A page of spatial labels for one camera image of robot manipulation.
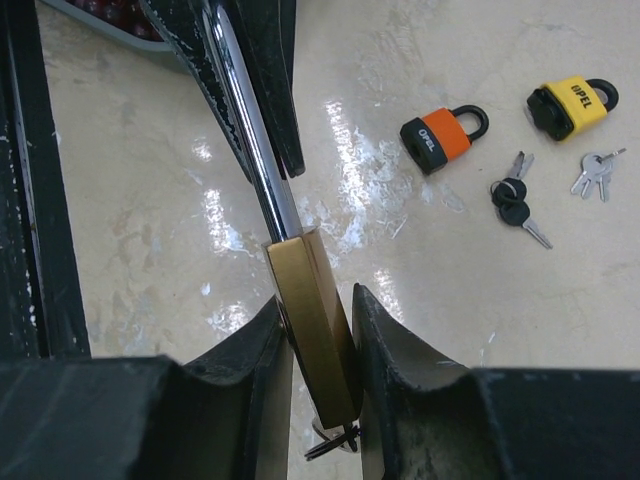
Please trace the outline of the orange padlock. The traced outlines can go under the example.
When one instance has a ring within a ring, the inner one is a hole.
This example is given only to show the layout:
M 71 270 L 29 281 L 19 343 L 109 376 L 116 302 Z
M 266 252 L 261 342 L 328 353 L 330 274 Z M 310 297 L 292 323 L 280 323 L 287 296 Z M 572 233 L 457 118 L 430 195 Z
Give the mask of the orange padlock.
M 471 115 L 478 128 L 467 133 L 458 117 Z M 400 129 L 400 138 L 424 175 L 431 175 L 463 155 L 489 129 L 489 117 L 475 105 L 463 105 L 453 110 L 440 108 L 424 117 L 416 117 Z

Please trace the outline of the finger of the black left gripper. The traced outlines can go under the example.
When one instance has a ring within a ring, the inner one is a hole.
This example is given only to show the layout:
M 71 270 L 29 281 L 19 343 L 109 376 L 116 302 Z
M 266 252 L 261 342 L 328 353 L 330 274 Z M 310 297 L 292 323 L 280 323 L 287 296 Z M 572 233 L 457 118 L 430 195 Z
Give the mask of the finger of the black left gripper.
M 214 114 L 245 178 L 252 183 L 248 164 L 236 135 L 235 116 L 221 83 L 221 76 L 211 56 L 205 33 L 203 6 L 221 4 L 229 9 L 229 16 L 240 19 L 249 12 L 259 12 L 259 1 L 141 1 L 141 8 L 161 39 L 183 62 L 193 76 L 209 108 Z
M 230 19 L 283 176 L 305 172 L 293 99 L 295 0 L 229 1 Z

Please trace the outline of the silver keys of yellow padlock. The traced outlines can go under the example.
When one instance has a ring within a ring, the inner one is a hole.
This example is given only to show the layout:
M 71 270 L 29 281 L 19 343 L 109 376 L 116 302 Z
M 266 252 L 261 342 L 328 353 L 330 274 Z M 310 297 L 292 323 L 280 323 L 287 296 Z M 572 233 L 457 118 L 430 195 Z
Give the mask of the silver keys of yellow padlock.
M 626 151 L 626 148 L 621 148 L 610 153 L 587 153 L 581 160 L 582 171 L 572 185 L 570 193 L 580 195 L 582 199 L 588 199 L 595 187 L 598 187 L 600 200 L 604 203 L 608 202 L 614 158 Z

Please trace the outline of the silver keys of brass padlock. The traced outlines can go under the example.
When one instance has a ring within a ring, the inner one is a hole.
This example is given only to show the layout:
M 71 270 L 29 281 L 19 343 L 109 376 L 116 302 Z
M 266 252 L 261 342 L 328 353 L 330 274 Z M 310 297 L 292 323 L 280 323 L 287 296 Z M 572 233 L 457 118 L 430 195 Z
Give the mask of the silver keys of brass padlock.
M 325 429 L 318 417 L 312 421 L 312 428 L 321 442 L 304 454 L 307 461 L 313 461 L 336 449 L 346 453 L 359 454 L 361 451 L 361 429 L 358 423 L 349 423 L 342 426 Z

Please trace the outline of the yellow padlock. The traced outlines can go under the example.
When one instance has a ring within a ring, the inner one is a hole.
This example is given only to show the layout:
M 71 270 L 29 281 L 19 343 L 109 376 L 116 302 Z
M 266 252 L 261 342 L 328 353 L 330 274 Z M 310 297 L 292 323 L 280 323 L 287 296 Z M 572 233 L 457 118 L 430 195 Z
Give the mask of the yellow padlock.
M 534 126 L 557 142 L 602 121 L 618 102 L 619 92 L 612 83 L 580 75 L 544 83 L 526 100 Z

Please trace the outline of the brass padlock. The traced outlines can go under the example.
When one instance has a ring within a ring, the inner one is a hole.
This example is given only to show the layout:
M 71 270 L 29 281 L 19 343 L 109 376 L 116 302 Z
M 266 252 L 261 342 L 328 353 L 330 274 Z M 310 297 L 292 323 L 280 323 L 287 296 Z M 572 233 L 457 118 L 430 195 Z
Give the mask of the brass padlock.
M 363 393 L 326 249 L 319 230 L 301 223 L 228 10 L 218 1 L 206 1 L 202 20 L 271 239 L 265 257 L 289 342 L 321 425 L 345 427 L 359 417 Z

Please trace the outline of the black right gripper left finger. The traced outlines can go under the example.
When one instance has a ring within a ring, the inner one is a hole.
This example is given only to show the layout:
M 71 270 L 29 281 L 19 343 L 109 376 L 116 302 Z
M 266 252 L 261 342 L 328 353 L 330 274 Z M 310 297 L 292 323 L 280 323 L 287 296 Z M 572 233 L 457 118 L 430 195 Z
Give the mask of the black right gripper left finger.
M 292 353 L 275 300 L 187 364 L 1 366 L 5 479 L 283 479 Z

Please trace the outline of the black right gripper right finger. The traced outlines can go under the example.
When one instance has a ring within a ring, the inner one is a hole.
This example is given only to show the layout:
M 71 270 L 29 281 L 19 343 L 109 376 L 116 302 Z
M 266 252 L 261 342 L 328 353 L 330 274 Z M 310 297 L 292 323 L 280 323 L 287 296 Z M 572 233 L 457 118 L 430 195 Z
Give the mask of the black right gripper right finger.
M 352 317 L 367 479 L 635 479 L 633 370 L 469 368 L 363 285 Z

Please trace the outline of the black-headed keys of orange padlock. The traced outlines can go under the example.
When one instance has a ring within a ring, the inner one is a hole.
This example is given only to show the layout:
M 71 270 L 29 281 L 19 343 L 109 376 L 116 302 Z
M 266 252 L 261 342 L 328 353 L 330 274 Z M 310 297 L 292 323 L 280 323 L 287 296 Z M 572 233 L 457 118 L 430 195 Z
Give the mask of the black-headed keys of orange padlock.
M 551 250 L 553 245 L 532 219 L 531 210 L 526 203 L 528 189 L 524 177 L 534 160 L 533 154 L 520 151 L 506 177 L 491 185 L 491 201 L 498 218 L 504 224 L 524 229 L 544 248 Z

